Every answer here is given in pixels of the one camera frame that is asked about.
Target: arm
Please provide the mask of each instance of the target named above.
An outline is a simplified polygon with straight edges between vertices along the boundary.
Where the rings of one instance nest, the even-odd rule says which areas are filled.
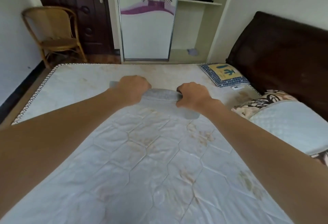
[[[126,76],[115,89],[0,131],[0,218],[102,122],[138,103],[149,88],[145,78]]]
[[[206,87],[187,83],[178,107],[207,117],[295,223],[327,223],[328,170],[311,157],[212,99]]]

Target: headboard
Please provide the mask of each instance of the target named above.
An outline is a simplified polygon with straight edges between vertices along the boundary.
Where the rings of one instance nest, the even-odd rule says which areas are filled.
[[[260,93],[283,90],[328,121],[328,31],[257,12],[227,63]]]

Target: rattan chair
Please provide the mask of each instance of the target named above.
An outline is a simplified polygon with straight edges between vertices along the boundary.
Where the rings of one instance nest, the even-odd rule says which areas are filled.
[[[45,56],[59,51],[73,50],[87,63],[77,32],[75,12],[60,6],[32,7],[22,12],[23,21],[33,39],[38,44],[42,59],[47,68],[50,64]]]

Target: chair leg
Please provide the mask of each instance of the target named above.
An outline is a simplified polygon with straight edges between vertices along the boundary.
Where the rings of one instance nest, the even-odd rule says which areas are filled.
[[[84,51],[83,51],[83,49],[82,49],[82,46],[81,46],[81,44],[78,44],[78,49],[79,49],[79,54],[80,54],[80,56],[82,57],[82,60],[85,62],[85,63],[88,63],[88,60],[87,60],[87,58],[86,58],[86,56],[85,56],[85,54],[84,54]]]
[[[51,65],[50,63],[47,61],[47,58],[46,58],[46,55],[44,53],[44,50],[43,49],[40,49],[40,53],[41,53],[41,57],[42,57],[42,60],[44,62],[44,65],[46,66],[47,69],[51,69]]]

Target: purple windmill graphic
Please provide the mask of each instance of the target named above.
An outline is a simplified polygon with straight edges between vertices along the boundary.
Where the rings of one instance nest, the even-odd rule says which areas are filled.
[[[121,14],[134,15],[152,11],[165,11],[174,15],[175,7],[171,3],[172,0],[141,0],[140,3],[122,9]]]

